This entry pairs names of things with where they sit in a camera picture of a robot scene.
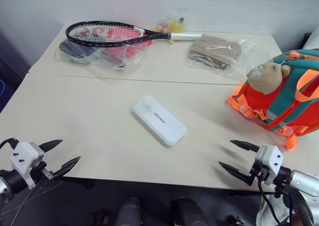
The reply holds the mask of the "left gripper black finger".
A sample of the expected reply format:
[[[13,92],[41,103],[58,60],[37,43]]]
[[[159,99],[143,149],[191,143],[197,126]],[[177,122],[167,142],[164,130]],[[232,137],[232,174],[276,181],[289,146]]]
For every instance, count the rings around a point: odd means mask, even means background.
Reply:
[[[41,145],[39,145],[39,148],[44,151],[44,152],[48,152],[52,149],[54,149],[57,145],[59,145],[61,142],[63,142],[63,140],[58,139],[58,140],[52,140],[49,142],[45,142]]]
[[[54,178],[55,179],[59,179],[61,177],[63,177],[64,175],[66,175],[68,172],[70,172],[73,167],[78,163],[78,161],[80,160],[80,156],[69,160],[68,162],[66,162],[65,164],[63,164],[61,166],[61,169],[56,171],[54,174]]]

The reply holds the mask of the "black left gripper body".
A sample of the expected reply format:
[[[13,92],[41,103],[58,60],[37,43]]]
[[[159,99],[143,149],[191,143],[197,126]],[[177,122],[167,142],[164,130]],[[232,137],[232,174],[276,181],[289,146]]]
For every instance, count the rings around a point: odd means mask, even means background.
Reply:
[[[41,180],[45,180],[45,179],[48,179],[48,180],[54,179],[53,172],[48,171],[46,169],[46,166],[47,166],[47,164],[44,161],[41,161],[38,166],[34,167],[31,170],[31,178],[34,181],[41,181]]]

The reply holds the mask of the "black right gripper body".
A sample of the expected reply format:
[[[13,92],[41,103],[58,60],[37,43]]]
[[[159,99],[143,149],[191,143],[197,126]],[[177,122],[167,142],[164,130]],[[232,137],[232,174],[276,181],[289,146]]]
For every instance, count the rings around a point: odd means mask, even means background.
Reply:
[[[253,165],[250,174],[258,180],[265,181],[269,176],[269,168],[265,165]]]

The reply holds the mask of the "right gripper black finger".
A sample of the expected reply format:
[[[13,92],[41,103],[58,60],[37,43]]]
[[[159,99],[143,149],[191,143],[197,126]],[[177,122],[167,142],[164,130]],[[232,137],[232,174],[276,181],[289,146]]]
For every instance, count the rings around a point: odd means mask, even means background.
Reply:
[[[223,162],[220,162],[220,161],[218,163],[219,163],[219,165],[221,167],[223,167],[232,176],[242,180],[243,182],[245,182],[249,186],[252,185],[253,180],[254,180],[254,178],[252,178],[252,176],[245,175],[245,174],[239,172],[239,170],[237,168],[234,168],[233,166],[228,165],[226,163],[223,163]]]
[[[258,152],[259,150],[259,146],[257,145],[254,145],[252,143],[249,143],[249,142],[245,142],[245,141],[239,141],[239,140],[230,140],[230,142],[244,150],[247,150],[247,151],[253,151],[253,152]]]

